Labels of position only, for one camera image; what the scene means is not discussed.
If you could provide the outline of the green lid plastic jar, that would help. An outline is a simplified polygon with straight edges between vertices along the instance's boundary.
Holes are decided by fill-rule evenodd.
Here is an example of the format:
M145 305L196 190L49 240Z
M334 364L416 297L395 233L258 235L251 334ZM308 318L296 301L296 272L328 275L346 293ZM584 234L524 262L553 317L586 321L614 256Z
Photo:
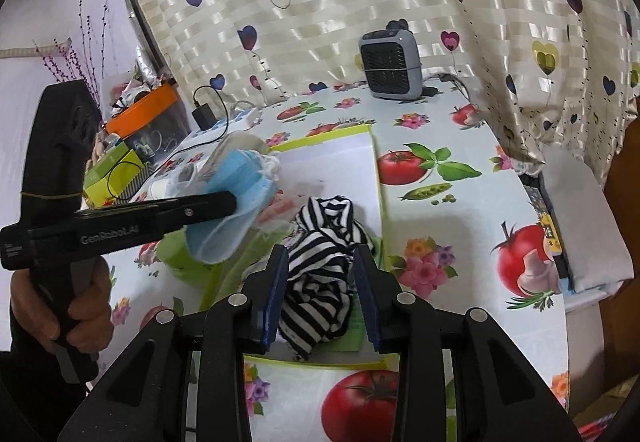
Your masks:
M192 257L185 229L167 234L155 247L155 255L175 279L196 288L204 288L221 270L220 264L206 264Z

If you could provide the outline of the purple decorative twigs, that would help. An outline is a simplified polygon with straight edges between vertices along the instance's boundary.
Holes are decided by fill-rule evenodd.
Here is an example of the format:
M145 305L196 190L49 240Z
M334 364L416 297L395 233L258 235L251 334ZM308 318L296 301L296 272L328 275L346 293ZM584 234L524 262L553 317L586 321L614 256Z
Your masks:
M55 82L82 81L94 100L100 98L105 78L106 30L110 16L110 1L103 0L100 21L85 12L84 0L78 0L79 43L71 38L64 43L54 40L51 45L34 44L34 52Z

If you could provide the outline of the vegetable print tablecloth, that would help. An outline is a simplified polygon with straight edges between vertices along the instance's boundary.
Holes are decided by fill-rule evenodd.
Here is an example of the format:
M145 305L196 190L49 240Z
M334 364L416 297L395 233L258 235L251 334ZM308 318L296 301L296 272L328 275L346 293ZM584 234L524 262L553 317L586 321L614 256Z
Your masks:
M375 99L366 86L326 88L262 110L248 130L282 150L357 125L370 129L381 195L381 264L402 290L454 313L486 309L565 410L567 340L558 271L544 229L488 125L450 83L430 81L419 102ZM149 243L105 256L115 330L100 377L149 317L196 312L204 288L183 284ZM396 384L392 358L357 366L245 358L254 441L390 441L396 400L364 396L378 377Z

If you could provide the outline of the dark green flat box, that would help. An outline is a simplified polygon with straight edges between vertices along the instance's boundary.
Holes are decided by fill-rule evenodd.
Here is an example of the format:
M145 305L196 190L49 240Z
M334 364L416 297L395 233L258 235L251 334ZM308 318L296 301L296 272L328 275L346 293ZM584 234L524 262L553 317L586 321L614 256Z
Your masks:
M117 146L107 150L98 162L88 168L88 171L85 174L84 184L86 186L91 186L94 183L99 182L99 180L102 180L103 177L128 153L129 147L124 142L121 142Z

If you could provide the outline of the small grey fan heater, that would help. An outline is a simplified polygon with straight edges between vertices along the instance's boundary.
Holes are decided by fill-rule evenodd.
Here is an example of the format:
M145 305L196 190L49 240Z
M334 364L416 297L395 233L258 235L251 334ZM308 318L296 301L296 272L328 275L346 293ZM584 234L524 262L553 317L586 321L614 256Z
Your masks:
M390 20L384 29L364 34L359 48L363 72L373 97L413 102L422 96L418 44L405 19Z

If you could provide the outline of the clear bag of beige cloth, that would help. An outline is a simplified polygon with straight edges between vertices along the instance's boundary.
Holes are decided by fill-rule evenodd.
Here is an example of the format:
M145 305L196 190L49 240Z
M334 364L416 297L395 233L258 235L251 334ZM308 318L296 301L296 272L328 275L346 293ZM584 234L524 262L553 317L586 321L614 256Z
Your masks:
M209 155L204 165L193 179L195 185L205 184L210 181L232 153L235 151L255 151L258 154L267 154L269 146L263 139L247 131L234 131L224 136L215 150Z

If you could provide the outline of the black charger plug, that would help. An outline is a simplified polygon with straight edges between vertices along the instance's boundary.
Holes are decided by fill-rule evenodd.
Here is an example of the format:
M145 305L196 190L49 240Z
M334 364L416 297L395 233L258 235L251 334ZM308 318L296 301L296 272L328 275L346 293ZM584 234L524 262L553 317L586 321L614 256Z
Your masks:
M192 111L192 117L201 131L210 130L218 121L208 104L197 105Z

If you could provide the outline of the clear red printed packet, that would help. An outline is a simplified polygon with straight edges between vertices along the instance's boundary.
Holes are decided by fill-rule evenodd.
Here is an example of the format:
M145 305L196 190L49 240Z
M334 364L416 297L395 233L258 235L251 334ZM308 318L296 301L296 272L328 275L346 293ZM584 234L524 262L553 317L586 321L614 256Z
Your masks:
M254 223L256 231L271 233L285 227L305 203L305 197L277 191L270 204L262 210Z

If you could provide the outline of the orange lid storage bin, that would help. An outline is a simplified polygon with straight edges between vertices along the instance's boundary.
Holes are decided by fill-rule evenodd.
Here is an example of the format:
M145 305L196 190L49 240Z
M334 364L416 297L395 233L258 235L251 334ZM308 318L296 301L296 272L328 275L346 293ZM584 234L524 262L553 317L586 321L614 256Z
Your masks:
M162 163L191 132L175 87L164 83L105 124L143 162Z

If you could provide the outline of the white power strip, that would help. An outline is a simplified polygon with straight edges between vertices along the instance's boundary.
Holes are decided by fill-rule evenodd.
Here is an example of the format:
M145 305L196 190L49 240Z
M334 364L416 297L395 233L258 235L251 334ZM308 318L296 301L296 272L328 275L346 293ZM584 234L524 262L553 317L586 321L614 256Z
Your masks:
M167 157L173 158L179 156L188 149L198 148L202 145L209 145L216 142L217 139L222 139L228 133L235 131L248 131L262 121L262 110L258 108L247 108L234 117L230 122L226 120L218 121L213 128L207 131L195 130L191 132L185 139L177 146L177 148Z

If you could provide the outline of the black white striped cloth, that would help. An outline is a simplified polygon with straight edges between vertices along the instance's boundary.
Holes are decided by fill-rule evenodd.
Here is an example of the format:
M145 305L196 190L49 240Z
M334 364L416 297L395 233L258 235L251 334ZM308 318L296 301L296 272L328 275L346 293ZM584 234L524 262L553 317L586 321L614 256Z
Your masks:
M344 196L311 197L294 217L295 235L286 246L288 282L279 332L296 358L306 360L318 344L341 337L352 314L348 277L355 249L370 254L378 245L356 220Z

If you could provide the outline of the yellow green tissue box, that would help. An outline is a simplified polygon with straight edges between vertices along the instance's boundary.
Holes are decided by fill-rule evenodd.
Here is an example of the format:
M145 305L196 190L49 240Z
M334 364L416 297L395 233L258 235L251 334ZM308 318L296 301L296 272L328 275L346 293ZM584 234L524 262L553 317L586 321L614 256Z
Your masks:
M139 161L119 161L102 179L84 189L85 204L91 209L114 205L141 170Z

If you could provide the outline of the lime green shallow box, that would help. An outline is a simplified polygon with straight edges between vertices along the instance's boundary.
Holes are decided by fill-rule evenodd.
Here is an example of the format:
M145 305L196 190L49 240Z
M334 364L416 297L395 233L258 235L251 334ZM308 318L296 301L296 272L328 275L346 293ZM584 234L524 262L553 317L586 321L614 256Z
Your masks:
M278 192L222 267L203 299L210 306L265 269L285 246L288 276L272 358L349 363L367 356L354 275L354 250L382 253L381 195L365 125L299 139L274 152Z

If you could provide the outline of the heart print curtain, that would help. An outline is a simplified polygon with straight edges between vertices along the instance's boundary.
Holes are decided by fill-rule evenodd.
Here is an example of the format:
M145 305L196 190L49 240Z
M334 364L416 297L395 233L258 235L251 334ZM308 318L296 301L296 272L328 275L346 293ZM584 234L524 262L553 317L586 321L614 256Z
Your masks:
M605 180L637 118L639 0L138 0L183 92L277 102L363 75L360 38L416 37L424 74L475 78L502 147L564 147Z

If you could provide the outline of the light green microfibre cloth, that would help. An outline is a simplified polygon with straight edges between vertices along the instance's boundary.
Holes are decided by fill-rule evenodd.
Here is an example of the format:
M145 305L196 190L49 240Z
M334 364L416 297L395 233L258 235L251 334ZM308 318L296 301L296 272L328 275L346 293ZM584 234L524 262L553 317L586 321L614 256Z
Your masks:
M356 280L352 274L348 277L348 289L352 293L352 314L349 316L347 329L341 337L321 342L314 348L309 358L314 364L357 366L378 362L381 358L368 340Z

